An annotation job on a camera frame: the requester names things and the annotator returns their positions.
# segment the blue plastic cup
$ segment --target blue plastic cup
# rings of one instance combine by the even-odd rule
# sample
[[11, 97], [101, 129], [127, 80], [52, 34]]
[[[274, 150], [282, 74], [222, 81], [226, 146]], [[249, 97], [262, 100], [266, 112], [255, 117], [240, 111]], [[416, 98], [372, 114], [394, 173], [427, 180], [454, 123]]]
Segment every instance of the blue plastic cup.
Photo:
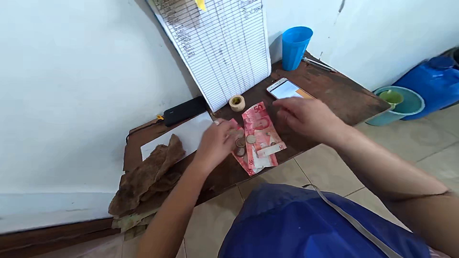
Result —
[[282, 68], [295, 70], [300, 65], [313, 30], [308, 27], [293, 27], [282, 34]]

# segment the white wall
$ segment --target white wall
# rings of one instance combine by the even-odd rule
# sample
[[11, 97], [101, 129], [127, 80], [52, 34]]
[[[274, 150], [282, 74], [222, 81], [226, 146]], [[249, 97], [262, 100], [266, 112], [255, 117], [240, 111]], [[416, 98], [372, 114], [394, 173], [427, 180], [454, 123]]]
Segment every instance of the white wall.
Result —
[[154, 22], [129, 0], [2, 2], [0, 232], [107, 216], [128, 131], [197, 94]]
[[457, 0], [279, 2], [265, 3], [273, 61], [281, 59], [278, 35], [308, 26], [314, 34], [307, 50], [369, 90], [459, 45]]
[[[457, 0], [264, 3], [273, 61], [283, 31], [309, 26], [308, 51], [370, 90], [459, 44]], [[57, 224], [106, 216], [128, 130], [198, 92], [143, 0], [3, 1], [0, 85], [0, 217]]]

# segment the masking tape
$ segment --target masking tape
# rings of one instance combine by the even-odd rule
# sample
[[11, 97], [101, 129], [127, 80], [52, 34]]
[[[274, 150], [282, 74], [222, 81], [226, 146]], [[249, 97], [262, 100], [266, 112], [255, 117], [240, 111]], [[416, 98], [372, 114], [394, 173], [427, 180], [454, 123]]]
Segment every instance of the masking tape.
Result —
[[246, 101], [243, 96], [235, 95], [229, 99], [229, 106], [233, 111], [239, 112], [246, 107]]

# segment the blue shirt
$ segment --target blue shirt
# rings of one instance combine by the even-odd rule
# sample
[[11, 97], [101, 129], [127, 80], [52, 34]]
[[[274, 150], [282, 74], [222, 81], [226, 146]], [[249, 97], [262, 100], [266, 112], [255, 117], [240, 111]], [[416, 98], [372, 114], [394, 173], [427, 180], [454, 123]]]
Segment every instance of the blue shirt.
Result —
[[[430, 257], [428, 246], [413, 233], [344, 197], [323, 194], [404, 258]], [[275, 184], [262, 184], [252, 191], [218, 256], [386, 257], [316, 191]]]

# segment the brown cloth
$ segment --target brown cloth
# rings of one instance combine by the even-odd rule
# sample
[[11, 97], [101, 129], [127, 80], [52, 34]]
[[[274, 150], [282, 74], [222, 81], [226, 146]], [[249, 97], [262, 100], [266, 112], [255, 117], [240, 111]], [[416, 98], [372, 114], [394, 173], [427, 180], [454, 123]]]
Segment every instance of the brown cloth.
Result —
[[180, 175], [161, 177], [184, 155], [182, 142], [178, 136], [172, 134], [168, 146], [163, 144], [156, 146], [139, 167], [122, 175], [119, 190], [108, 207], [108, 213], [124, 215], [140, 204], [143, 194], [148, 192], [148, 196], [142, 198], [146, 201], [157, 191], [171, 189]]

